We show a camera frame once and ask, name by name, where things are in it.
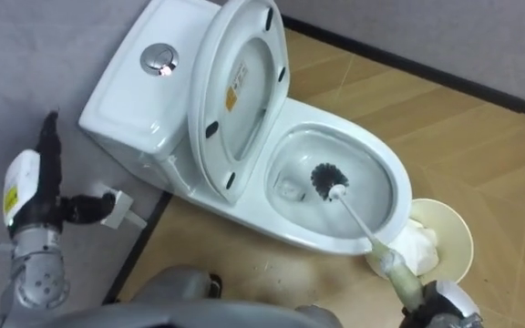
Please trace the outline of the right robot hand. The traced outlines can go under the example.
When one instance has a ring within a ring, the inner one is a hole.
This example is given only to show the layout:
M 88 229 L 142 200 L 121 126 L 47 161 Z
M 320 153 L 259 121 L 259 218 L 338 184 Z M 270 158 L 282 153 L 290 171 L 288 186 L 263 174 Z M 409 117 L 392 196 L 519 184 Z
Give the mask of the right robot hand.
M 483 328 L 478 305 L 456 282 L 435 280 L 421 289 L 423 302 L 414 310 L 402 309 L 400 328 Z

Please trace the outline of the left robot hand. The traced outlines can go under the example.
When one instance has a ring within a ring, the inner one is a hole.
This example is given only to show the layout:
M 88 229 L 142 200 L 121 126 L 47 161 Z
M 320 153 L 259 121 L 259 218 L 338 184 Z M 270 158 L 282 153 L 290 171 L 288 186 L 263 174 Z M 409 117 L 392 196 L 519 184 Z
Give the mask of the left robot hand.
M 22 150 L 5 173 L 2 212 L 10 238 L 31 228 L 62 232 L 64 224 L 88 225 L 104 220 L 116 206 L 116 195 L 63 196 L 62 144 L 57 131 L 59 113 L 49 112 L 37 143 Z

